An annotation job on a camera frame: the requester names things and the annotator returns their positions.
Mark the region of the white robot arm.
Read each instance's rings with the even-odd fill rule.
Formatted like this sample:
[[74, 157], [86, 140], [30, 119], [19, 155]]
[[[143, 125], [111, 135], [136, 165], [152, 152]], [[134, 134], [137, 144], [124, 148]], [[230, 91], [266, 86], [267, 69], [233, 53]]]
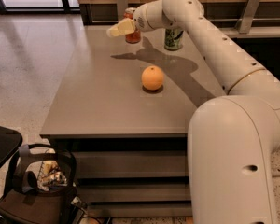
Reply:
[[180, 28], [224, 90], [188, 131], [194, 224], [277, 224], [271, 155], [280, 148], [280, 81], [204, 16], [198, 0], [157, 0], [108, 29]]

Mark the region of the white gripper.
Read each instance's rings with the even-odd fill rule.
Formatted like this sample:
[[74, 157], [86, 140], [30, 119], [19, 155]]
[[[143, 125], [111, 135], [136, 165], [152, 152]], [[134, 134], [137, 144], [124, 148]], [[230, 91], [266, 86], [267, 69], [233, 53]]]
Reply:
[[133, 19], [125, 18], [119, 21], [111, 26], [106, 33], [109, 37], [128, 35], [135, 31], [135, 26], [142, 32], [147, 32], [150, 29], [147, 22], [147, 4], [141, 5], [134, 11]]

